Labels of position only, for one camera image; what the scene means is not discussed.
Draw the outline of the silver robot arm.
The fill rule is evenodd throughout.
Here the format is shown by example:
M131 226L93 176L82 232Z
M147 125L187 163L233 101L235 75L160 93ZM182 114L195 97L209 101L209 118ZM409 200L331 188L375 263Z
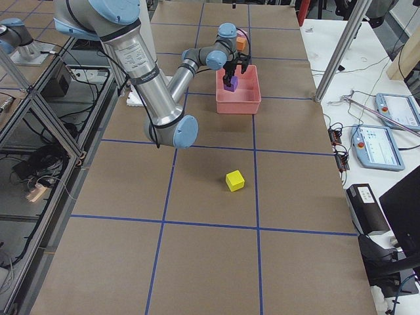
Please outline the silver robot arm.
M19 18L1 21L1 48L15 64L39 66L54 51L54 47L54 44L35 41Z
M54 23L70 37L111 47L144 103L149 119L144 132L157 146L189 148L196 141L198 122L178 102L200 67L223 69L223 83L233 87L237 66L245 72L251 58L237 48L237 27L223 23L215 43L184 51L182 63L166 81L140 34L140 1L55 1Z

